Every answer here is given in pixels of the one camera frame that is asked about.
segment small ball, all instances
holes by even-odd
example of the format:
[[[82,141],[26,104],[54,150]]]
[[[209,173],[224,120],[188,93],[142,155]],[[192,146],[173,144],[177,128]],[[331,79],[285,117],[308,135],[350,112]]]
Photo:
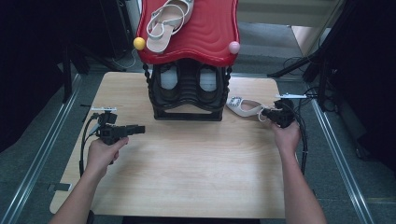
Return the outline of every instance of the small ball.
[[[137,50],[142,50],[145,48],[145,46],[146,46],[146,40],[143,39],[142,37],[137,37],[134,39],[134,47]]]
[[[241,45],[238,42],[233,41],[228,46],[228,49],[230,50],[231,54],[237,54],[241,49]]]

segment beige shoe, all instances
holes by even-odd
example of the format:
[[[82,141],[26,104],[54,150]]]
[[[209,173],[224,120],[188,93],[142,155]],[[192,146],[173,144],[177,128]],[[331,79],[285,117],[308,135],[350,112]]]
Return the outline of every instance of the beige shoe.
[[[191,17],[194,0],[168,0],[151,14],[147,26],[147,47],[154,53],[163,53],[171,36],[176,34]]]
[[[233,96],[232,98],[227,99],[226,105],[235,114],[241,117],[257,116],[264,108],[266,108],[265,105],[259,102],[245,100],[239,96]]]

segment shoe insole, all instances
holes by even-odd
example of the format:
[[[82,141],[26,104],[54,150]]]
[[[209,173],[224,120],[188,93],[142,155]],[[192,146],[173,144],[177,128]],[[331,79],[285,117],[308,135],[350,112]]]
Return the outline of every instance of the shoe insole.
[[[181,9],[184,12],[187,11],[187,6],[183,3],[180,4],[178,1],[170,2],[169,4],[178,5],[179,7],[181,7]],[[161,37],[160,39],[157,39],[157,40],[148,38],[147,46],[151,51],[157,52],[157,53],[162,53],[166,49],[166,47],[168,47],[172,33],[173,33],[174,29],[177,28],[177,27],[174,27],[169,24],[167,24],[167,25],[165,24],[162,28],[161,23],[163,21],[170,21],[170,20],[178,19],[181,16],[183,16],[183,15],[181,14],[181,11],[177,7],[165,7],[163,9],[163,12],[162,12],[160,18],[158,19],[158,23],[154,26],[154,28],[151,31],[152,35],[160,35],[161,32],[163,31],[163,37]]]
[[[216,74],[213,72],[202,72],[199,85],[204,91],[214,91],[217,87]]]
[[[161,87],[167,90],[172,90],[177,84],[176,69],[169,69],[161,73]]]

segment wooden tabletop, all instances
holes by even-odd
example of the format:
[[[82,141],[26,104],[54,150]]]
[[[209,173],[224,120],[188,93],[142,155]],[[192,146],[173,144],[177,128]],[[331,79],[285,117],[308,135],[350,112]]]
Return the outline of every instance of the wooden tabletop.
[[[273,105],[278,93],[275,81],[268,78],[232,77],[229,88],[229,97],[265,105]],[[116,125],[146,126],[146,133],[130,136],[119,159],[109,166],[93,200],[95,214],[284,217],[282,169],[268,122],[238,117],[227,107],[222,121],[156,120],[146,78],[134,73],[105,74],[92,105],[115,106]],[[61,180],[73,186],[79,179],[82,131]],[[89,139],[85,153],[95,138]],[[69,193],[55,193],[52,213]]]

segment shoe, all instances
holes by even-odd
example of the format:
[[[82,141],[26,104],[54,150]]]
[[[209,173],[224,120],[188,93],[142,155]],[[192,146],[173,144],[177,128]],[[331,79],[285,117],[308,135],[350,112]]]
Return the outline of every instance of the shoe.
[[[147,47],[154,53],[163,53],[170,38],[186,24],[191,17],[194,0],[168,0],[151,14],[147,26]]]
[[[153,67],[155,83],[165,101],[175,101],[179,97],[180,72],[175,63],[156,64]]]
[[[215,66],[203,64],[198,69],[196,80],[199,101],[205,104],[214,102],[219,93],[219,69]]]
[[[244,100],[242,97],[233,96],[227,99],[226,105],[235,114],[241,117],[250,117],[260,115],[262,110],[266,108],[265,105],[260,104],[256,101]]]

